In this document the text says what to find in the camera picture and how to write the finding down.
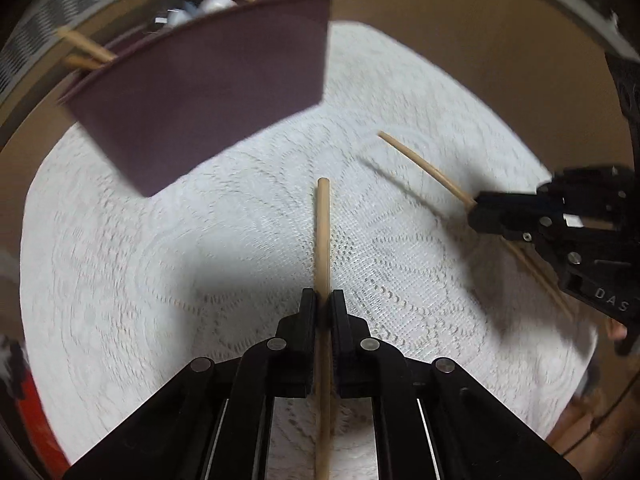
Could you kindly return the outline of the person right hand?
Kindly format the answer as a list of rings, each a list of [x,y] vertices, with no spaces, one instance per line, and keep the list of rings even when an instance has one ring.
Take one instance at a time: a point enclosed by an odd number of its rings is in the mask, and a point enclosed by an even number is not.
[[[621,341],[627,337],[627,327],[612,318],[606,318],[604,320],[604,327],[609,340]]]

